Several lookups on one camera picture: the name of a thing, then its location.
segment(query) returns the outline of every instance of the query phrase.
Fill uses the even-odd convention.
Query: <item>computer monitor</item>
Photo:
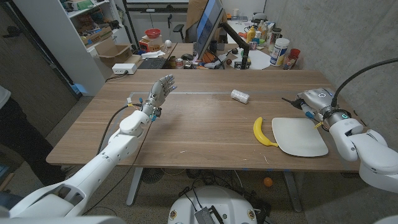
[[[223,18],[224,9],[220,0],[208,0],[197,26],[197,59],[201,59]]]

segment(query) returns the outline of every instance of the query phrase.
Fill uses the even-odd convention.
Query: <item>table leg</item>
[[[301,212],[303,210],[300,199],[299,193],[297,192],[296,183],[294,181],[293,173],[290,171],[284,171],[285,183],[287,187],[287,191],[289,192],[290,201],[292,202],[293,209],[296,212]]]
[[[136,167],[136,169],[134,170],[129,195],[127,196],[126,200],[126,204],[128,206],[131,206],[134,203],[134,198],[136,197],[136,193],[138,191],[139,181],[141,180],[141,174],[143,170],[143,167]]]

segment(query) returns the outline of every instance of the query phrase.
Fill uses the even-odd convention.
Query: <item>power strip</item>
[[[127,74],[134,74],[137,70],[137,65],[135,63],[116,63],[112,67],[113,73],[115,75],[124,74],[124,72],[128,71]]]

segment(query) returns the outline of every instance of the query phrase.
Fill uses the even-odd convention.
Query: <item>yellow banana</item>
[[[257,118],[254,122],[253,131],[256,139],[265,146],[275,146],[278,147],[277,143],[271,142],[261,131],[262,117]]]

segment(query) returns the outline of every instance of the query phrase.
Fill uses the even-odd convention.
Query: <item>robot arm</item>
[[[387,142],[377,132],[368,130],[351,115],[338,107],[332,107],[334,92],[319,88],[297,95],[296,101],[305,114],[318,116],[335,140],[337,150],[347,161],[361,159],[359,174],[374,187],[398,193],[398,152],[388,148]]]
[[[138,139],[143,134],[141,125],[160,116],[160,106],[166,96],[176,89],[173,75],[156,81],[148,99],[120,123],[120,128],[110,137],[109,144],[70,179],[43,187],[22,199],[9,211],[10,218],[74,217],[81,215],[94,191],[102,184],[113,168],[133,154]]]

